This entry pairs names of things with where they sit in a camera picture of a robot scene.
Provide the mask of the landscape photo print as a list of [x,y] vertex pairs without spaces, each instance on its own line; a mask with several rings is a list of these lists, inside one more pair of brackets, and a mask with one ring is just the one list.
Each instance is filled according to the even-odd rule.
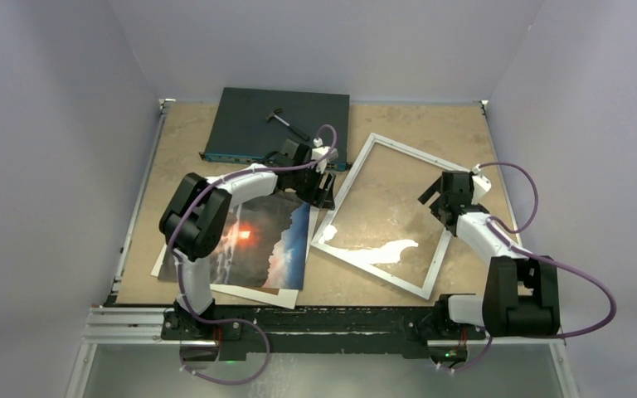
[[311,206],[278,192],[228,211],[221,240],[210,254],[213,284],[247,288],[304,288]]

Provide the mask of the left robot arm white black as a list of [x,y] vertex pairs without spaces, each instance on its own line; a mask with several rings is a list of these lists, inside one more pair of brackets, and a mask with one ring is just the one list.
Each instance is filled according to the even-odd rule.
[[337,156],[338,150],[319,138],[310,145],[289,139],[280,151],[240,171],[217,177],[190,172],[183,177],[158,228],[177,271],[177,310],[186,312],[182,329],[192,338],[203,339],[214,328],[207,311],[214,302],[209,257],[221,241],[228,211],[287,190],[310,206],[332,210],[335,176],[328,163]]

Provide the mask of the white picture frame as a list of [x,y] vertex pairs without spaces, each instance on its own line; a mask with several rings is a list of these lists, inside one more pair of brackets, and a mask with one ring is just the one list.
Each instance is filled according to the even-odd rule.
[[370,133],[312,246],[382,282],[429,299],[451,234],[418,202],[461,166]]

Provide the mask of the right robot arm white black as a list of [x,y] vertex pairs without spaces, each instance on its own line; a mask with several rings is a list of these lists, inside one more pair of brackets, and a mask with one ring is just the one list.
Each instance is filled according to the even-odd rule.
[[557,271],[525,255],[494,224],[479,204],[488,189],[486,177],[444,171],[418,198],[488,267],[483,294],[442,294],[432,325],[442,337],[453,337],[464,325],[483,328],[494,337],[554,336],[560,329]]

